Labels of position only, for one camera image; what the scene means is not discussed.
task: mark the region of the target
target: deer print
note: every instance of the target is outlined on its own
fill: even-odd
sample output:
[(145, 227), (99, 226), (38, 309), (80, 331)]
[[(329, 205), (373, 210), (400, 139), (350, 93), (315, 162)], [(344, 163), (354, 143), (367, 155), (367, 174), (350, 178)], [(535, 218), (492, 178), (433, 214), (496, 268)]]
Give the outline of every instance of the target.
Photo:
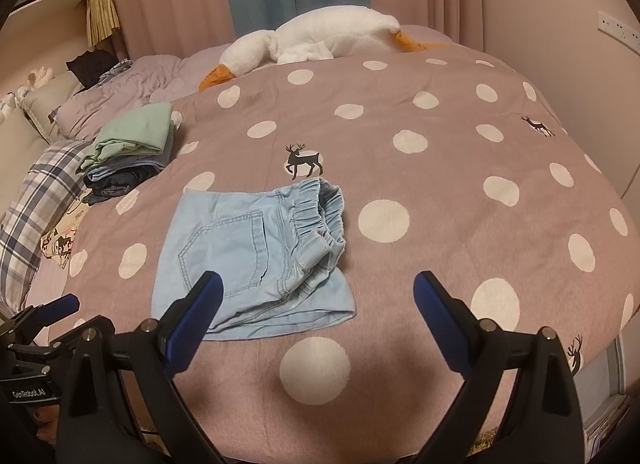
[(555, 136), (555, 134), (551, 130), (545, 127), (544, 123), (540, 123), (539, 121), (533, 121), (531, 120), (531, 118), (529, 118), (529, 116), (523, 116), (522, 119), (524, 119), (529, 125), (531, 125), (531, 128), (533, 128), (533, 130), (537, 130), (543, 136), (547, 136), (547, 137)]
[[(575, 342), (578, 342), (578, 348), (575, 348)], [(572, 376), (575, 376), (578, 373), (578, 370), (580, 370), (580, 364), (582, 363), (582, 356), (580, 355), (581, 348), (582, 348), (582, 336), (578, 334), (574, 338), (574, 342), (571, 343), (571, 346), (567, 347), (567, 351), (566, 351), (569, 357), (574, 359), (574, 361), (572, 362), (572, 368), (571, 368)]]
[(306, 147), (303, 143), (302, 145), (298, 143), (298, 148), (293, 148), (293, 145), (289, 145), (285, 147), (285, 150), (289, 152), (289, 159), (287, 160), (287, 171), (293, 174), (291, 181), (293, 181), (298, 175), (298, 167), (300, 165), (309, 165), (309, 173), (306, 175), (309, 177), (315, 167), (320, 168), (320, 174), (322, 175), (322, 165), (320, 164), (320, 152), (318, 154), (313, 155), (300, 155), (300, 151)]

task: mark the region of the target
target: light blue denim shorts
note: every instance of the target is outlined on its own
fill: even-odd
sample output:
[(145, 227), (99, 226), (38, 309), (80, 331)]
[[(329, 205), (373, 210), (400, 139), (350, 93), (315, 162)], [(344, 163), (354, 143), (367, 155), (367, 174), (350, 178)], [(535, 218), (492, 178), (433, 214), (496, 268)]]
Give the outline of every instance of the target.
[(162, 246), (152, 316), (215, 271), (225, 294), (206, 340), (279, 336), (350, 319), (353, 296), (336, 267), (343, 210), (340, 187), (318, 177), (263, 193), (187, 189)]

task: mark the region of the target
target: metal screw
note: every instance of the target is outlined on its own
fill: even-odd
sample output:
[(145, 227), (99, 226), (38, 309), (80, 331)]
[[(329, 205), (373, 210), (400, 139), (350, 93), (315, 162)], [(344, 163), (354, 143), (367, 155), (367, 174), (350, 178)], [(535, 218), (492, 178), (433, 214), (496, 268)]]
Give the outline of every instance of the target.
[(158, 326), (158, 320), (153, 318), (147, 318), (140, 324), (140, 329), (145, 332), (151, 332)]
[(542, 328), (542, 335), (547, 339), (555, 339), (556, 338), (556, 331), (553, 330), (551, 327), (543, 327)]
[(485, 332), (493, 332), (498, 328), (498, 324), (490, 318), (482, 318), (480, 320), (480, 329)]
[(95, 338), (96, 334), (97, 332), (95, 332), (95, 329), (93, 327), (89, 327), (88, 329), (82, 331), (82, 339), (84, 341), (91, 341), (93, 338)]

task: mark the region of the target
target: blue gripper pad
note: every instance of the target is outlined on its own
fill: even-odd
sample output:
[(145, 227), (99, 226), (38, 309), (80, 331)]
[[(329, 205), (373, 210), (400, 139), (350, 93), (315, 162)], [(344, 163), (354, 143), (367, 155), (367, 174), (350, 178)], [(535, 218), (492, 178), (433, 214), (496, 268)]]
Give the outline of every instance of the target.
[(67, 316), (76, 313), (80, 309), (80, 301), (76, 295), (65, 295), (57, 300), (50, 301), (36, 307), (33, 311), (34, 319), (38, 325), (48, 327)]
[(189, 294), (181, 298), (188, 302), (186, 309), (166, 339), (164, 370), (169, 378), (189, 367), (213, 317), (218, 312), (223, 291), (220, 275), (207, 271)]
[(414, 300), (447, 365), (453, 372), (467, 378), (471, 374), (470, 343), (446, 303), (448, 295), (441, 296), (424, 273), (414, 280)]

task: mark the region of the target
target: blanket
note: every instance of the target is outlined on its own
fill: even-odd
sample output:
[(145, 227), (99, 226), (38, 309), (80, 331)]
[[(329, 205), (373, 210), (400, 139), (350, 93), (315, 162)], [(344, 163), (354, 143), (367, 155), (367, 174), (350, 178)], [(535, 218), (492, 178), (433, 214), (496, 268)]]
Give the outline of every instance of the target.
[[(574, 373), (639, 303), (640, 239), (624, 205), (540, 91), (491, 56), (449, 46), (272, 66), (174, 107), (172, 162), (83, 220), (65, 288), (81, 308), (50, 336), (96, 314), (123, 332), (150, 314), (185, 187), (258, 193), (319, 175), (317, 160), (344, 193), (338, 267), (356, 317), (205, 341), (175, 378), (224, 455), (362, 464), (418, 451), (462, 384), (415, 306), (419, 271), (504, 329), (550, 325)], [(503, 382), (486, 429), (513, 375)]]

